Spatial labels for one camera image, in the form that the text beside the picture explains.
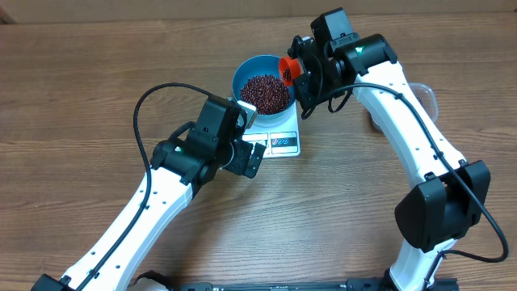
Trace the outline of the red scoop blue handle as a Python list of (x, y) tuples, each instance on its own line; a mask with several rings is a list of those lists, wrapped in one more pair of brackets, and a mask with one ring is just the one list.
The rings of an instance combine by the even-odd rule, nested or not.
[(282, 57), (279, 61), (280, 77), (285, 86), (291, 86), (295, 78), (302, 74), (301, 64), (297, 58)]

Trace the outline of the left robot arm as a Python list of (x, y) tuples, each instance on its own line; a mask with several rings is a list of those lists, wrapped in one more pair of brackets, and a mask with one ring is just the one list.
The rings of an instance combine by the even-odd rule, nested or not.
[(59, 279), (34, 290), (126, 290), (163, 230), (220, 169), (254, 178), (265, 148), (243, 140), (256, 117), (243, 101), (207, 98), (195, 121), (177, 128), (145, 158), (137, 191), (99, 241)]

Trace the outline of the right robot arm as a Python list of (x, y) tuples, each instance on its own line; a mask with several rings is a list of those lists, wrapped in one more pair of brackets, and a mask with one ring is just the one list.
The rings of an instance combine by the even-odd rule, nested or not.
[(311, 23), (310, 36), (296, 36), (283, 69), (292, 80), (303, 116), (316, 106), (355, 97), (364, 105), (399, 157), (410, 192), (397, 205), (403, 236), (395, 263), (383, 279), (349, 280), (349, 289), (456, 290), (454, 279), (436, 271), (455, 243), (484, 212), (490, 172), (469, 162), (437, 129), (380, 34), (359, 36), (341, 8)]

